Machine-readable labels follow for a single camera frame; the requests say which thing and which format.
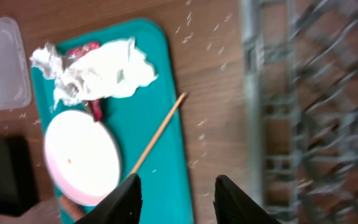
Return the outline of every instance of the paper plate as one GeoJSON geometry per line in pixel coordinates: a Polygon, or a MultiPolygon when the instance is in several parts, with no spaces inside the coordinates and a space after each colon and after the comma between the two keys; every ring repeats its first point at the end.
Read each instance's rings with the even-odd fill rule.
{"type": "Polygon", "coordinates": [[[52,179],[80,205],[97,205],[120,179],[115,140],[90,114],[68,110],[57,115],[45,135],[44,154],[52,179]]]}

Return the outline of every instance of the plastic lid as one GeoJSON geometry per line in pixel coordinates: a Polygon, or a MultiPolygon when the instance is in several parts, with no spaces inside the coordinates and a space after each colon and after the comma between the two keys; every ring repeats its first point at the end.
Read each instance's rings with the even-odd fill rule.
{"type": "Polygon", "coordinates": [[[0,18],[0,110],[21,108],[31,101],[29,71],[15,20],[0,18]]]}

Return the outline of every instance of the dish rack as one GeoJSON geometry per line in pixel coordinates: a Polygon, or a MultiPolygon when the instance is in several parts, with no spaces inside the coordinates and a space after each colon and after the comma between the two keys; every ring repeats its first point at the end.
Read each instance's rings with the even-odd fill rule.
{"type": "Polygon", "coordinates": [[[241,4],[246,192],[282,223],[358,223],[358,1],[241,4]]]}

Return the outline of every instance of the brown table surface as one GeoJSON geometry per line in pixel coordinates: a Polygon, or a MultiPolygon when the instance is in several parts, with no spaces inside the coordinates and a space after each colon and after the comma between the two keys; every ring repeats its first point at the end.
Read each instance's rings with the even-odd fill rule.
{"type": "MultiPolygon", "coordinates": [[[[47,41],[59,43],[137,17],[155,21],[170,44],[177,91],[190,93],[181,107],[181,118],[196,223],[216,223],[213,198],[217,175],[226,174],[246,188],[237,0],[0,0],[1,16],[12,17],[19,24],[27,57],[47,41]],[[191,34],[184,44],[183,39],[191,34]]],[[[41,199],[20,218],[0,216],[0,223],[60,222],[38,119],[34,98],[26,108],[0,111],[0,137],[23,134],[30,144],[41,199]]]]}

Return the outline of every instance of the white napkin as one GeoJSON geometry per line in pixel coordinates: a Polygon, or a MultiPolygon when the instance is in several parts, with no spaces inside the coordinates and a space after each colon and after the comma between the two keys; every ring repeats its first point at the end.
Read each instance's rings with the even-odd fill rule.
{"type": "Polygon", "coordinates": [[[60,100],[64,105],[73,106],[110,96],[130,97],[138,87],[148,86],[157,78],[154,66],[146,61],[146,54],[135,47],[133,37],[107,42],[66,69],[64,58],[51,44],[35,50],[30,60],[33,67],[44,73],[44,78],[55,80],[55,108],[60,100]]]}

